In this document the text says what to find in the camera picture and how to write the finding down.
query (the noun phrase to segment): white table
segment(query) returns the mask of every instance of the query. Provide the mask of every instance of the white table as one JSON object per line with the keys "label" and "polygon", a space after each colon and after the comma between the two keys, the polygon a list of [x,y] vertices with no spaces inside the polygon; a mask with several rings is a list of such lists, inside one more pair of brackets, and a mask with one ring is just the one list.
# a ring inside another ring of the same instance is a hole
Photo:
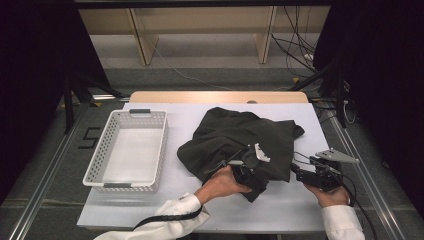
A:
{"label": "white table", "polygon": [[[102,193],[91,190],[78,226],[89,229],[132,229],[142,219],[152,216],[166,200],[193,193],[200,181],[187,171],[176,153],[178,147],[192,139],[207,110],[213,107],[250,111],[274,121],[295,120],[305,134],[295,141],[295,151],[312,156],[329,149],[309,103],[293,104],[187,104],[127,103],[124,109],[150,108],[168,112],[169,135],[157,193]],[[296,159],[307,161],[299,155]],[[312,166],[298,164],[303,169]],[[211,218],[196,232],[215,233],[294,233],[324,231],[316,198],[296,181],[270,182],[267,190],[253,203],[241,194],[215,199],[206,204]]]}

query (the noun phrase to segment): black strap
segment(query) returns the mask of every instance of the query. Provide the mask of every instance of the black strap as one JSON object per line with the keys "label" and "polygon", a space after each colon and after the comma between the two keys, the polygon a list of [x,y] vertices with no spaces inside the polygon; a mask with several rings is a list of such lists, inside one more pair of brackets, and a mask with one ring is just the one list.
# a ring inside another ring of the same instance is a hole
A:
{"label": "black strap", "polygon": [[139,222],[133,229],[133,231],[144,225],[147,223],[151,223],[151,222],[171,222],[171,221],[181,221],[181,220],[189,220],[189,219],[193,219],[197,216],[199,216],[200,212],[202,212],[202,208],[203,206],[200,206],[200,208],[192,213],[187,213],[187,214],[183,214],[183,215],[159,215],[159,216],[153,216],[153,217],[148,217],[144,220],[142,220],[141,222]]}

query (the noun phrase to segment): hand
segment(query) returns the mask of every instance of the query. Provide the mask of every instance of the hand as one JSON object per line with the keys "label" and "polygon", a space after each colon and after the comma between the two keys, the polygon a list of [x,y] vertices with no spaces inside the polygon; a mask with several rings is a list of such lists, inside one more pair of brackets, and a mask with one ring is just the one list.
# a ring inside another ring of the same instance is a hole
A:
{"label": "hand", "polygon": [[318,204],[322,207],[329,207],[335,205],[348,205],[349,194],[344,187],[338,187],[331,191],[324,192],[319,188],[312,187],[304,184],[305,187],[311,191],[318,199]]}
{"label": "hand", "polygon": [[252,191],[247,186],[238,184],[234,179],[230,166],[219,169],[212,177],[199,188],[194,195],[203,205],[217,197],[226,197],[234,193],[247,193]]}

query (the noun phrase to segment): light wooden table top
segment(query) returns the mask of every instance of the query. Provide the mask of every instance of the light wooden table top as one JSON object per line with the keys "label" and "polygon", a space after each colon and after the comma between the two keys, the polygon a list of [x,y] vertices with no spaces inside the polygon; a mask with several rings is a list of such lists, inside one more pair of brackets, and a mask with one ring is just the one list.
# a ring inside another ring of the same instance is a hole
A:
{"label": "light wooden table top", "polygon": [[303,92],[137,91],[131,103],[308,103]]}

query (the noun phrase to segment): black cable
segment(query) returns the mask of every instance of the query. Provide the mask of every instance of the black cable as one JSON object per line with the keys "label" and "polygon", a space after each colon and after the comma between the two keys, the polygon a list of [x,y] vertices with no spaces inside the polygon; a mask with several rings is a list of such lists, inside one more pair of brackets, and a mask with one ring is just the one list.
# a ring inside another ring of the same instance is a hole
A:
{"label": "black cable", "polygon": [[302,156],[302,157],[304,157],[304,158],[306,158],[306,159],[308,159],[308,160],[309,160],[309,157],[307,157],[306,155],[304,155],[304,154],[302,154],[302,153],[300,153],[300,152],[294,152],[294,153],[297,153],[297,154],[299,154],[300,156]]}
{"label": "black cable", "polygon": [[300,8],[299,7],[296,7],[296,24],[293,24],[293,21],[292,21],[292,19],[290,18],[290,16],[289,16],[289,14],[288,14],[288,12],[287,12],[287,8],[286,7],[284,7],[284,11],[285,11],[285,13],[286,13],[286,15],[287,15],[287,18],[288,18],[288,20],[289,20],[289,22],[290,22],[290,25],[292,26],[292,29],[293,29],[293,35],[292,35],[292,39],[291,39],[291,41],[293,41],[293,38],[294,38],[294,36],[296,36],[297,37],[297,40],[298,40],[298,42],[299,42],[299,45],[301,46],[299,49],[300,49],[300,52],[301,52],[301,54],[302,54],[302,56],[303,56],[303,58],[304,58],[304,60],[305,60],[305,62],[306,62],[306,64],[308,64],[308,66],[309,66],[309,68],[312,68],[313,69],[313,67],[309,64],[309,61],[305,58],[305,54],[303,53],[303,51],[302,51],[302,48],[305,48],[305,50],[306,50],[306,47],[305,47],[305,45],[304,45],[304,43],[306,43],[307,45],[309,45],[309,47],[312,47],[309,43],[307,43],[303,38],[302,38],[302,36],[300,36],[300,34],[299,34],[299,14],[300,14]]}
{"label": "black cable", "polygon": [[193,218],[199,216],[199,214],[202,212],[202,208],[203,208],[203,206],[200,206],[200,208],[197,211],[187,213],[187,214],[182,214],[182,215],[159,215],[159,216],[148,217],[148,218],[142,220],[141,222],[139,222],[133,228],[133,231],[136,228],[138,228],[138,227],[140,227],[144,224],[151,223],[151,222],[172,222],[172,221],[183,221],[183,220],[193,219]]}
{"label": "black cable", "polygon": [[293,158],[293,160],[294,160],[294,161],[296,161],[296,162],[298,162],[298,163],[302,163],[302,164],[306,164],[306,165],[312,165],[312,166],[315,166],[315,165],[314,165],[314,164],[312,164],[312,163],[302,162],[302,161],[300,161],[300,160],[297,160],[296,158]]}
{"label": "black cable", "polygon": [[276,38],[274,37],[274,34],[271,34],[271,37],[274,39],[275,43],[277,44],[277,46],[280,48],[281,51],[283,51],[283,53],[286,54],[286,58],[287,57],[291,57],[294,60],[296,60],[298,63],[302,64],[305,68],[308,68],[309,70],[311,70],[312,72],[315,72],[315,69],[311,68],[310,66],[306,65],[305,63],[303,63],[302,61],[300,61],[299,59],[297,59],[295,56],[293,56],[293,54],[291,54],[289,52],[289,50],[286,50],[283,46],[281,46],[281,44],[276,40]]}
{"label": "black cable", "polygon": [[306,33],[308,32],[308,27],[309,27],[309,15],[311,14],[311,9],[312,9],[312,6],[309,7],[308,14],[306,15],[307,19],[306,19],[306,27],[305,27],[305,42],[306,42]]}
{"label": "black cable", "polygon": [[278,40],[278,41],[286,42],[286,43],[291,43],[291,44],[297,45],[297,46],[299,46],[299,47],[301,47],[301,46],[302,46],[302,45],[300,45],[299,43],[290,42],[289,40],[286,40],[286,39],[276,38],[276,37],[274,37],[274,39],[275,39],[275,40]]}
{"label": "black cable", "polygon": [[350,181],[350,183],[352,184],[352,187],[353,187],[353,194],[354,194],[354,196],[356,198],[356,185],[353,183],[352,179],[350,177],[344,175],[344,174],[342,174],[342,178],[343,179],[346,178],[347,180]]}
{"label": "black cable", "polygon": [[365,218],[368,221],[368,224],[370,225],[372,234],[374,236],[374,239],[377,240],[377,232],[375,231],[375,227],[371,222],[371,218],[370,216],[365,212],[364,208],[361,206],[361,204],[359,204],[358,200],[356,200],[356,205],[358,205],[359,209],[361,209],[362,213],[364,214]]}
{"label": "black cable", "polygon": [[326,118],[326,119],[322,120],[322,121],[321,121],[321,122],[319,122],[319,123],[320,123],[320,124],[322,124],[322,123],[326,122],[327,120],[329,120],[329,119],[331,119],[331,118],[333,118],[333,117],[337,117],[337,115],[333,115],[333,116],[331,116],[331,117],[328,117],[328,118]]}
{"label": "black cable", "polygon": [[336,179],[336,180],[337,180],[337,182],[339,182],[339,184],[340,184],[341,186],[343,186],[343,187],[345,188],[346,192],[349,194],[349,198],[350,198],[349,206],[350,206],[350,207],[355,206],[355,203],[356,203],[356,195],[353,195],[353,194],[352,194],[352,192],[350,191],[350,189],[346,186],[346,184],[344,184],[344,183],[340,180],[340,178],[338,178],[336,175],[334,175],[334,173],[332,173],[331,171],[330,171],[329,173],[331,174],[331,176],[333,176],[333,178],[334,178],[334,179]]}
{"label": "black cable", "polygon": [[319,103],[319,102],[329,102],[329,103],[334,103],[335,105],[337,104],[337,102],[334,99],[322,99],[322,98],[318,98],[319,100],[316,100],[316,97],[308,97],[308,101],[311,103]]}
{"label": "black cable", "polygon": [[311,104],[312,104],[312,106],[314,106],[317,109],[322,109],[322,110],[336,110],[335,107],[320,107],[320,106],[317,106],[315,103],[311,103]]}

